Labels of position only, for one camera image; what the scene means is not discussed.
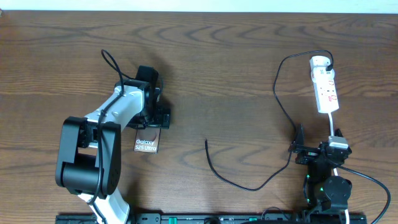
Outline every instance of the wooden table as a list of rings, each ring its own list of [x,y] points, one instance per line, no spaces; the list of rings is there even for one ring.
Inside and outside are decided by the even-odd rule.
[[[11,11],[0,18],[0,222],[53,223],[59,213],[90,212],[54,181],[62,123],[97,109],[118,76],[101,58],[113,54],[135,76],[151,65],[163,76],[172,124],[157,155],[133,152],[135,130],[122,134],[119,188],[133,206],[165,213],[258,213],[306,206],[306,167],[294,164],[258,192],[288,158],[292,128],[272,94],[280,61],[328,49],[335,58],[340,109],[333,113],[351,144],[346,166],[385,183],[392,194],[381,223],[398,219],[398,16],[358,14],[217,14],[172,12]],[[309,78],[310,55],[286,61],[277,94],[306,143],[328,136]],[[386,194],[353,183],[351,212],[369,222]]]

